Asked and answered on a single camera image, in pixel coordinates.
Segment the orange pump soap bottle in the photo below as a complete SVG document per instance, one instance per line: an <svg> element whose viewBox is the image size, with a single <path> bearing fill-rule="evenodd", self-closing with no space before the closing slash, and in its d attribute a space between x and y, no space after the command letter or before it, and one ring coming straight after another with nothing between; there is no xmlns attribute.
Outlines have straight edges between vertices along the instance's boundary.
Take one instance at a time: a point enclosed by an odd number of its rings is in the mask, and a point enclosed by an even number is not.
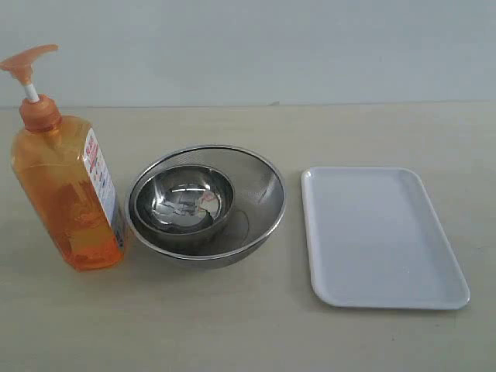
<svg viewBox="0 0 496 372"><path fill-rule="evenodd" d="M25 92L11 165L63 259L78 271L98 270L124 257L125 221L92 124L62 115L32 82L33 62L57 49L35 46L1 62Z"/></svg>

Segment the steel mesh strainer bowl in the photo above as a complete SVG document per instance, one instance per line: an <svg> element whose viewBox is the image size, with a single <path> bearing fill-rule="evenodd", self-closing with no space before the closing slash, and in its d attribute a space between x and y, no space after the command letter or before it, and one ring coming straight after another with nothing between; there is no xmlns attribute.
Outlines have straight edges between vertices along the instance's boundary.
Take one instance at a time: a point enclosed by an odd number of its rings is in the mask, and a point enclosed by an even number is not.
<svg viewBox="0 0 496 372"><path fill-rule="evenodd" d="M188 246L156 244L135 226L129 212L132 191L153 172L185 164L211 166L228 176L236 193L232 215L209 241ZM264 244L284 216L286 199L283 177L264 157L235 146L202 145L169 153L146 167L133 182L124 209L129 228L143 246L170 262L210 269L234 264Z"/></svg>

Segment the white rectangular plastic tray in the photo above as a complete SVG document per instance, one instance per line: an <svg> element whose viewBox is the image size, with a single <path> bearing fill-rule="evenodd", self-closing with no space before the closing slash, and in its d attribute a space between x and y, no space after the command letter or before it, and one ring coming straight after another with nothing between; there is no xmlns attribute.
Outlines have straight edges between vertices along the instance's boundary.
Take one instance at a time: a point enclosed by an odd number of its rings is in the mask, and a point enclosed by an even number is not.
<svg viewBox="0 0 496 372"><path fill-rule="evenodd" d="M458 310L470 289L421 178L310 167L301 194L312 289L340 308Z"/></svg>

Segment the small stainless steel bowl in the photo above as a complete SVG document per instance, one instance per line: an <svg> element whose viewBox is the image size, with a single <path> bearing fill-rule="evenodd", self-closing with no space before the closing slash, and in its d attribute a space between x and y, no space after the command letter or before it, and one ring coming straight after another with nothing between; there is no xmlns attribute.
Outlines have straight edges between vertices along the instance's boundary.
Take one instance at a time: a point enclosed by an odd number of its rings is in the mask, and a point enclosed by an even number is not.
<svg viewBox="0 0 496 372"><path fill-rule="evenodd" d="M156 244L188 246L209 241L227 225L236 199L231 180L206 165L155 171L132 191L135 226Z"/></svg>

